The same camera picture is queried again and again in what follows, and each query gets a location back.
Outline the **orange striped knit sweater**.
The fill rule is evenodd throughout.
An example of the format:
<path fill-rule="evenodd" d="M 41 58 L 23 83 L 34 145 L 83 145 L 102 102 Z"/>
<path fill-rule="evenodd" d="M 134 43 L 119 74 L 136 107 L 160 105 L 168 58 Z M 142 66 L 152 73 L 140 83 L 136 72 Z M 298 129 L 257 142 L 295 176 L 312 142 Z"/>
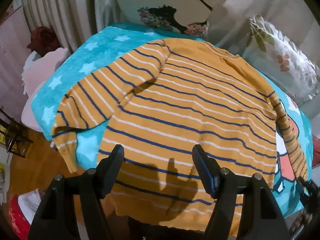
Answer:
<path fill-rule="evenodd" d="M 78 168 L 77 133 L 105 122 L 98 159 L 115 145 L 125 160 L 111 191 L 116 213 L 144 223 L 204 230 L 215 203 L 191 151 L 237 175 L 259 173 L 273 186 L 276 137 L 291 178 L 306 158 L 272 86 L 244 59 L 208 42 L 154 40 L 86 75 L 63 96 L 52 139 L 69 170 Z"/>

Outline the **red and white bag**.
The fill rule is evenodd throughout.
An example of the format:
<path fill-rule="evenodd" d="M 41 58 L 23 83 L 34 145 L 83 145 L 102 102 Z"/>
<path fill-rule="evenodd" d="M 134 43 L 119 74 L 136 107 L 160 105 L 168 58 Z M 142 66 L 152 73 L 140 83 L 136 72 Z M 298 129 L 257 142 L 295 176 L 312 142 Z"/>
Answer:
<path fill-rule="evenodd" d="M 33 218 L 41 202 L 39 189 L 14 195 L 9 203 L 9 217 L 14 233 L 19 239 L 27 239 Z"/>

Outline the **black metal rack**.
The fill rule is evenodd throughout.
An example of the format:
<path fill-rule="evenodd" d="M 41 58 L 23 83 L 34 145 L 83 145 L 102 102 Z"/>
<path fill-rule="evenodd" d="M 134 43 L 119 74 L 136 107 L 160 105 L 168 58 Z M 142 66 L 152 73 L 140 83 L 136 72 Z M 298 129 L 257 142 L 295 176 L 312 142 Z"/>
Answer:
<path fill-rule="evenodd" d="M 28 128 L 7 115 L 2 107 L 1 115 L 7 119 L 7 121 L 1 119 L 1 126 L 5 128 L 5 131 L 1 131 L 1 134 L 4 135 L 7 152 L 25 158 L 28 148 L 34 143 L 28 138 Z"/>

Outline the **white floral leaf pillow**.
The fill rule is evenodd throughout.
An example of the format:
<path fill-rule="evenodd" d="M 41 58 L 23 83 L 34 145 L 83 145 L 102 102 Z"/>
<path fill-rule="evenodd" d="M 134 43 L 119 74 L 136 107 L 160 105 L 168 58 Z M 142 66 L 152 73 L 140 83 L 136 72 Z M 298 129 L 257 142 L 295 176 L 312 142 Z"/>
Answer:
<path fill-rule="evenodd" d="M 319 94 L 319 67 L 273 24 L 260 15 L 249 18 L 249 37 L 242 57 L 297 103 Z"/>

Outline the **pink cloud shaped cushion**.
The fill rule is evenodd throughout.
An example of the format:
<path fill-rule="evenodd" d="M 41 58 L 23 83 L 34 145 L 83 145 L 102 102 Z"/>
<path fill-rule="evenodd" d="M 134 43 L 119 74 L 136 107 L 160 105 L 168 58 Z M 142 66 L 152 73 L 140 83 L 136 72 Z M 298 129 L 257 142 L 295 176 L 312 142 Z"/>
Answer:
<path fill-rule="evenodd" d="M 28 96 L 28 100 L 22 111 L 21 122 L 28 128 L 41 132 L 31 109 L 31 101 L 44 83 L 69 56 L 69 49 L 60 47 L 55 51 L 48 52 L 44 57 L 41 57 L 36 51 L 33 51 L 27 57 L 23 66 L 22 82 L 24 94 Z"/>

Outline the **turquoise cartoon star blanket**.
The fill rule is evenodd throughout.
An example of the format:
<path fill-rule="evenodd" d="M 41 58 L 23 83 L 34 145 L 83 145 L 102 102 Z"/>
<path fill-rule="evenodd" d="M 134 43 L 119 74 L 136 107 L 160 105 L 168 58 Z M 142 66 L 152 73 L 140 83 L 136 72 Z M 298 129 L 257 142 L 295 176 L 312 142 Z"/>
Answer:
<path fill-rule="evenodd" d="M 112 63 L 146 42 L 159 38 L 188 38 L 203 41 L 193 36 L 152 29 L 132 23 L 116 23 L 91 36 L 55 71 L 31 101 L 31 109 L 45 138 L 49 141 L 52 140 L 51 129 L 57 108 L 62 97 L 72 85 L 85 77 L 85 74 Z M 260 71 L 258 73 L 272 86 L 285 110 L 297 124 L 300 133 L 298 139 L 306 156 L 308 172 L 311 172 L 313 143 L 310 120 L 295 106 L 284 91 L 266 75 Z M 80 139 L 79 146 L 76 148 L 76 161 L 79 167 L 88 169 L 97 165 L 98 144 L 102 140 L 107 124 L 107 121 L 103 122 L 96 128 L 82 131 L 77 135 L 77 139 Z M 288 217 L 303 208 L 296 191 L 296 182 L 285 178 L 283 171 L 277 172 L 274 179 L 273 195 L 284 217 Z"/>

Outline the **dark red plush toy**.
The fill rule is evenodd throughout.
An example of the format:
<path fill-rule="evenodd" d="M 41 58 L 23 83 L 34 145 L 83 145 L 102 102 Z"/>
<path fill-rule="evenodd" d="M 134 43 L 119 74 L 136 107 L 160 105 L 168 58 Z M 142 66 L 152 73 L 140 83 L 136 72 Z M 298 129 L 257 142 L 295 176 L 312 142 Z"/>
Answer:
<path fill-rule="evenodd" d="M 44 26 L 37 27 L 31 32 L 30 43 L 27 45 L 28 49 L 36 51 L 41 57 L 60 47 L 55 31 Z"/>

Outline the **striped beige curtain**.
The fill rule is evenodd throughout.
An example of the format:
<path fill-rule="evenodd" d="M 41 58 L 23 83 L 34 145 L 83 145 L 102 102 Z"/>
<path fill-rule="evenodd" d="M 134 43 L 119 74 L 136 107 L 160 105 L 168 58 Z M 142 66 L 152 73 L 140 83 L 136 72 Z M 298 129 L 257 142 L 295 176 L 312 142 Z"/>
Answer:
<path fill-rule="evenodd" d="M 53 29 L 62 47 L 76 51 L 97 33 L 94 0 L 16 0 L 29 30 Z"/>

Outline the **cream crane print pillow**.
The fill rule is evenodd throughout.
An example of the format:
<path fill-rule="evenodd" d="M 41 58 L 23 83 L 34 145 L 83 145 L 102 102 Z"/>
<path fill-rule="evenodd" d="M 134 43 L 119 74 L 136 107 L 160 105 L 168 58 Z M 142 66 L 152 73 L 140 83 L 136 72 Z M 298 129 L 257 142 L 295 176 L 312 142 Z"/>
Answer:
<path fill-rule="evenodd" d="M 117 0 L 126 19 L 201 39 L 208 36 L 214 0 Z"/>

